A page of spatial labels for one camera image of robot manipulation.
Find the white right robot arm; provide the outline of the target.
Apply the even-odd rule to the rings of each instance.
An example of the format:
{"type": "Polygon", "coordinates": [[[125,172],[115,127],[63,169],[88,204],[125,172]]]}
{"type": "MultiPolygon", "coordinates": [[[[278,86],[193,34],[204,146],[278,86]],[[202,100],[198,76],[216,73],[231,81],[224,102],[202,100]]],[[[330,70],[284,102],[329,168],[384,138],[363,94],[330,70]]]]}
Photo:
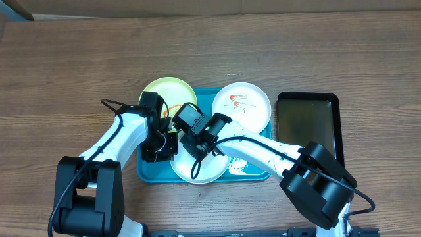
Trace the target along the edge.
{"type": "Polygon", "coordinates": [[[296,210],[316,225],[317,236],[349,235],[348,210],[357,181],[322,145],[275,142],[226,115],[208,117],[191,107],[178,111],[173,122],[194,158],[191,179],[199,177],[204,160],[212,155],[243,159],[280,179],[296,210]]]}

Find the white plate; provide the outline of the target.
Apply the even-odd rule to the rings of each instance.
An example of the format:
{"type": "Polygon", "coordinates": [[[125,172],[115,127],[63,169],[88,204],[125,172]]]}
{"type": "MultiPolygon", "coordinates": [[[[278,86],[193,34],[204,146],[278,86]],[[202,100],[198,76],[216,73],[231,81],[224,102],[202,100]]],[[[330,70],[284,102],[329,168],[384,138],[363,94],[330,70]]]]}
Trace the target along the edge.
{"type": "Polygon", "coordinates": [[[174,160],[170,162],[173,171],[184,181],[192,184],[206,184],[214,182],[220,178],[228,168],[231,158],[226,155],[217,155],[209,153],[202,161],[199,174],[196,179],[191,178],[191,169],[195,162],[181,143],[183,132],[178,134],[178,153],[174,160]]]}
{"type": "Polygon", "coordinates": [[[261,133],[270,122],[271,110],[269,98],[262,89],[248,82],[234,82],[217,93],[211,111],[229,116],[254,133],[261,133]]]}

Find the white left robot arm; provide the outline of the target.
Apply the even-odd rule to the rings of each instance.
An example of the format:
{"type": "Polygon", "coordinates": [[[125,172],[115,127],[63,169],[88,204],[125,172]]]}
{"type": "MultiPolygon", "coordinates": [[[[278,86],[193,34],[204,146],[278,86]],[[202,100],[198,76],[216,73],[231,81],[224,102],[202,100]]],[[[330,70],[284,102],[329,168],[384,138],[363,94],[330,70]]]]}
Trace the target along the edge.
{"type": "Polygon", "coordinates": [[[136,149],[149,163],[170,161],[178,139],[170,133],[167,106],[156,92],[144,92],[138,105],[109,99],[114,122],[95,145],[57,165],[54,206],[47,233],[71,236],[147,236],[145,226],[125,215],[122,169],[136,149]]]}

